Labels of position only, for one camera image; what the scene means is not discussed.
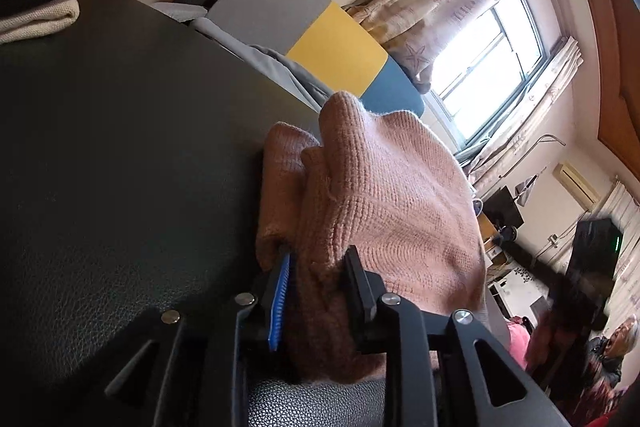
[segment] pink sweater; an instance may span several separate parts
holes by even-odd
[[[266,138],[256,255],[268,270],[281,242],[296,254],[284,340],[301,374],[352,382],[384,358],[354,349],[338,289],[346,248],[389,291],[450,314],[484,311],[482,240],[460,166],[415,115],[374,115],[338,92],[319,124],[323,145],[285,123]]]

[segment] black leather surface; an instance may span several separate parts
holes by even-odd
[[[133,0],[79,3],[59,35],[0,46],[0,375],[21,426],[56,425],[136,316],[248,289],[264,136],[318,132],[196,32]],[[251,425],[380,423],[380,383],[254,388]]]

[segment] starfish print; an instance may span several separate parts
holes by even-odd
[[[405,42],[404,47],[408,51],[408,54],[402,57],[402,59],[407,60],[411,64],[416,74],[420,73],[420,71],[422,70],[420,65],[422,64],[424,64],[425,66],[429,65],[429,61],[426,58],[424,58],[424,50],[426,46],[423,45],[420,48],[416,49],[412,47],[412,45],[409,44],[408,42]]]

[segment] window pane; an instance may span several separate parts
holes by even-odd
[[[495,5],[495,11],[520,58],[522,69],[530,73],[540,58],[540,49],[522,0],[501,0]]]
[[[433,63],[431,89],[438,95],[463,73],[500,33],[491,11],[462,30]]]
[[[444,100],[444,105],[460,133],[469,139],[521,81],[518,59],[507,39],[502,39]]]

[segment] wooden ceiling trim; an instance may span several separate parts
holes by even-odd
[[[640,13],[633,0],[588,2],[600,65],[598,139],[640,179]]]

